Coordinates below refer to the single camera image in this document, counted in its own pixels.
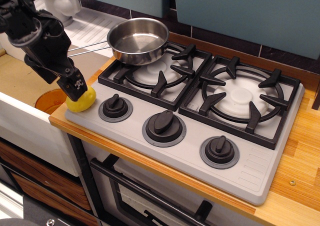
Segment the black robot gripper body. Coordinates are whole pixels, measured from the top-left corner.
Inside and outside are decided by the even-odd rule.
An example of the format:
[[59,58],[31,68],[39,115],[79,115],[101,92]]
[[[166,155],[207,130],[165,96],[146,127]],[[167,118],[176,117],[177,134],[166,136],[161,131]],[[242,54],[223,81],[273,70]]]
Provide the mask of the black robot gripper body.
[[67,51],[71,40],[62,22],[46,10],[27,14],[20,10],[4,15],[5,33],[9,42],[22,49],[39,67],[54,73],[57,77],[66,76],[75,70],[68,59]]

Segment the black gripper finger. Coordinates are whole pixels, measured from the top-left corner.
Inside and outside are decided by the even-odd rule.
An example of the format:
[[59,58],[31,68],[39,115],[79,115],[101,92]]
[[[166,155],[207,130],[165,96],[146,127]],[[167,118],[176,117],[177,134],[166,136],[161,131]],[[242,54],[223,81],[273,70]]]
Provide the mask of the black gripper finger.
[[75,69],[72,73],[63,75],[57,81],[58,86],[73,102],[78,99],[88,90],[84,76],[79,69]]
[[28,55],[24,56],[24,62],[31,67],[44,81],[52,84],[58,77],[46,68],[38,66]]

